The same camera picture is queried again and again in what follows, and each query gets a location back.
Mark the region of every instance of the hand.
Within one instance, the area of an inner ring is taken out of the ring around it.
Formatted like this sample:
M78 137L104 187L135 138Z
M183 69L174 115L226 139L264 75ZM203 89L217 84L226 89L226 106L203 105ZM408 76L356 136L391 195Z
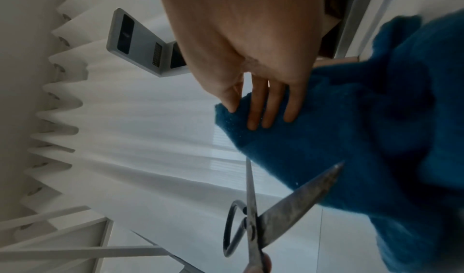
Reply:
M195 78L235 112L243 73L253 90L248 128L273 124L285 89L284 120L292 122L306 95L319 50L323 0L162 0L182 55Z
M272 263L271 263L271 258L267 254L264 254L264 262L266 263L266 267L269 269L269 272L271 272L272 269ZM264 273L261 269L256 268L256 267L247 267L243 273Z

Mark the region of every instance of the scissor handle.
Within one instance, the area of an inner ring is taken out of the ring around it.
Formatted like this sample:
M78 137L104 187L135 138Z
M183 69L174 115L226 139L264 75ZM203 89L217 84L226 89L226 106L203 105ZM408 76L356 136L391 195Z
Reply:
M238 227L237 232L235 233L231 242L233 218L237 208L239 208L243 214L247 214L247 206L244 202L241 200L235 200L232 202L232 205L229 209L229 214L227 215L226 228L224 229L224 241L222 245L224 256L227 258L235 252L235 249L238 247L238 244L242 240L242 237L247 229L247 218L245 217L243 218L242 223L240 223L240 226Z

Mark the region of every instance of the curtain fold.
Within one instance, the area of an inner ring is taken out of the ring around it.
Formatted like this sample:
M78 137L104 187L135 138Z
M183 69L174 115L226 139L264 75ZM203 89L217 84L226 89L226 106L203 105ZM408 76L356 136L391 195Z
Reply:
M30 150L48 164L26 173L205 272L240 272L246 241L226 259L222 235L231 202L246 199L245 157L214 124L218 100L191 74L157 78L106 51L118 7L174 40L160 0L63 2L68 21L52 33L66 50L49 58L58 80L43 87L54 107L37 114L50 130L32 134L44 145ZM290 193L253 172L259 211ZM315 207L265 250L276 272L316 272L320 221Z

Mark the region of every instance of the blue fabric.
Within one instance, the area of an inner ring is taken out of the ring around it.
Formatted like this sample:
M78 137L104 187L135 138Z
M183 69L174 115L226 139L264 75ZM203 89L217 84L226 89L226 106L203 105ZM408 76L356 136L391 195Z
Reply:
M250 95L216 123L236 147L295 189L345 160L323 205L366 214L391 272L438 254L464 204L464 12L421 26L397 17L366 62L314 69L294 123L247 129Z

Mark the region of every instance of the metal scissors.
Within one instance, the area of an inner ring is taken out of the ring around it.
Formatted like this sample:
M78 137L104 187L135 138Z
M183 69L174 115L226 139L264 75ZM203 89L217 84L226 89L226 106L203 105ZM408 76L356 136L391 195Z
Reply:
M249 266L258 267L264 273L268 273L269 268L266 268L262 249L287 232L309 209L328 193L329 189L335 184L345 164L344 162L340 162L333 165L330 169L302 185L258 217L250 159L247 158L246 163L247 205L240 200L235 200L229 209L226 228L224 230L224 256L230 257L234 253L245 231L247 231ZM232 223L237 208L246 217L243 219L231 242Z

